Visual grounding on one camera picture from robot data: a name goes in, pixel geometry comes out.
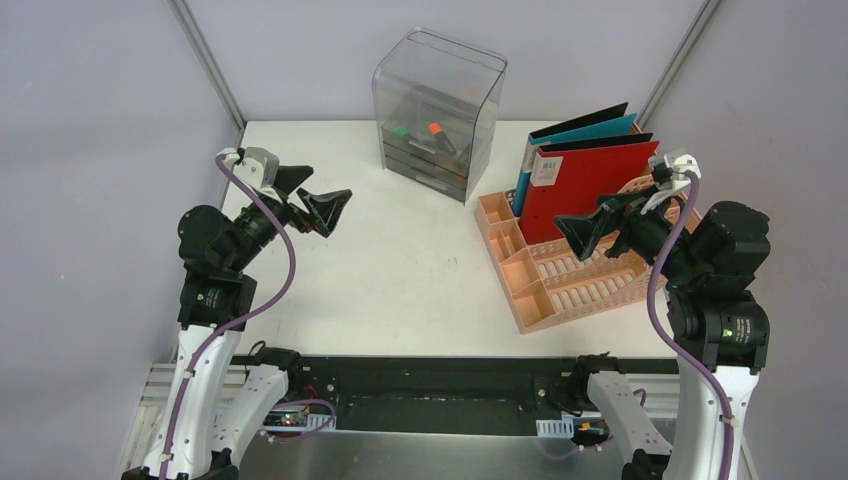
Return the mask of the red notebook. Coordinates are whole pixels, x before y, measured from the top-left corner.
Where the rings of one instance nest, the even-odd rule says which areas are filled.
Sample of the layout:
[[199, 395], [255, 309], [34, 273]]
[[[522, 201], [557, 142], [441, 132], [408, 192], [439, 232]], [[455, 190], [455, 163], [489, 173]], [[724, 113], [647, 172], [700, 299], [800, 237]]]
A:
[[560, 239], [555, 216], [593, 213], [599, 196], [616, 193], [643, 175], [658, 147], [651, 133], [537, 147], [518, 220], [526, 243]]

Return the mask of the teal notebook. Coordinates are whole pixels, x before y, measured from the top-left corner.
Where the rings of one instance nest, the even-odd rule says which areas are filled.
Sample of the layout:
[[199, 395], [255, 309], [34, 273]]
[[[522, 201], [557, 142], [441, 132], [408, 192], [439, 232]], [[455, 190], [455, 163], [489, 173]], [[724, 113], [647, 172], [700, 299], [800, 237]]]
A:
[[627, 114], [627, 107], [628, 103], [624, 102], [530, 132], [513, 194], [513, 214], [516, 217], [521, 215], [538, 147], [628, 134], [637, 114]]

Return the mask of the green tip black highlighter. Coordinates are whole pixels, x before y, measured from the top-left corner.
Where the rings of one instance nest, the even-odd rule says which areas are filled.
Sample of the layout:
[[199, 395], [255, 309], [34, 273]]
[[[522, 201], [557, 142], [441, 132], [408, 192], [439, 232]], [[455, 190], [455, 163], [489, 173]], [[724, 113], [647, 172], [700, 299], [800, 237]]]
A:
[[398, 137], [400, 137], [402, 140], [404, 140], [408, 145], [410, 145], [412, 147], [415, 147], [419, 150], [422, 150], [424, 152], [428, 152], [428, 153], [431, 153], [431, 154], [434, 154], [436, 152], [436, 150], [431, 145], [428, 145], [426, 142], [421, 141], [418, 137], [413, 135], [408, 129], [406, 129], [402, 125], [396, 125], [393, 128], [393, 133], [395, 135], [397, 135]]

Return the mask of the orange tip black highlighter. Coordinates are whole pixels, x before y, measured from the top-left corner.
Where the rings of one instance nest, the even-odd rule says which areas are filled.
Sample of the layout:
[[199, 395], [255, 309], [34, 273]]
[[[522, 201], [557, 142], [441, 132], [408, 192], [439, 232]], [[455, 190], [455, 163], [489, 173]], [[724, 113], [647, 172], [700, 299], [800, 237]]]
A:
[[444, 132], [440, 124], [436, 122], [430, 123], [428, 125], [428, 130], [430, 134], [434, 137], [438, 147], [442, 151], [444, 151], [448, 155], [455, 155], [457, 153], [456, 147], [453, 145], [452, 141]]

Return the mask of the clear drawer organizer box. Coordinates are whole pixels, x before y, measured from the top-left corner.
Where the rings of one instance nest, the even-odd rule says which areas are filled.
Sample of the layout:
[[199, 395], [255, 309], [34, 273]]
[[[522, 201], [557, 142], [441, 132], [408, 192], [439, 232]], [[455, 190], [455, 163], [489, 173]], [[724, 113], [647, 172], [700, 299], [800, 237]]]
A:
[[[377, 65], [371, 82], [385, 169], [466, 203], [488, 166], [508, 61], [489, 49], [416, 27]], [[441, 125], [455, 155], [428, 130]], [[393, 133], [402, 125], [434, 154]]]

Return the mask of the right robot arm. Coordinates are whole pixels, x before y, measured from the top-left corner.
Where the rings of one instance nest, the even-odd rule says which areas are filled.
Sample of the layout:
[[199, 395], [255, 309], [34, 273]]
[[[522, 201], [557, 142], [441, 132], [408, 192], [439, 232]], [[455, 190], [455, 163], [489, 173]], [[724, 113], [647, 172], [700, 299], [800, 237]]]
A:
[[604, 195], [586, 216], [554, 222], [580, 259], [614, 234], [612, 256], [633, 252], [651, 268], [649, 286], [667, 302], [660, 338], [677, 355], [675, 436], [665, 440], [626, 387], [620, 362], [583, 355], [566, 397], [606, 421], [625, 479], [734, 479], [750, 397], [764, 368], [770, 324], [750, 292], [768, 257], [766, 214], [735, 201], [715, 203], [693, 231], [648, 209], [646, 192]]

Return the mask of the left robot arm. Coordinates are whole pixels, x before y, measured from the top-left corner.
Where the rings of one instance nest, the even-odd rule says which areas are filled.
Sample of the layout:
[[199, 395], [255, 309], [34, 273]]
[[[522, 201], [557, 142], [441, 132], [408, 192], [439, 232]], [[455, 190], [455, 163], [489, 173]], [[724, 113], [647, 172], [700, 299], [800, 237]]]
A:
[[[314, 172], [309, 166], [276, 167], [270, 174], [243, 161], [219, 168], [250, 202], [234, 219], [200, 205], [179, 222], [186, 276], [175, 373], [150, 446], [139, 466], [123, 472], [125, 479], [236, 479], [267, 414], [304, 394], [305, 378], [295, 371], [299, 353], [264, 347], [235, 399], [218, 411], [246, 323], [277, 304], [294, 281], [296, 256], [286, 227], [328, 237], [353, 193], [306, 191], [301, 185]], [[244, 271], [275, 238], [287, 250], [286, 278], [269, 300], [254, 306], [257, 282]]]

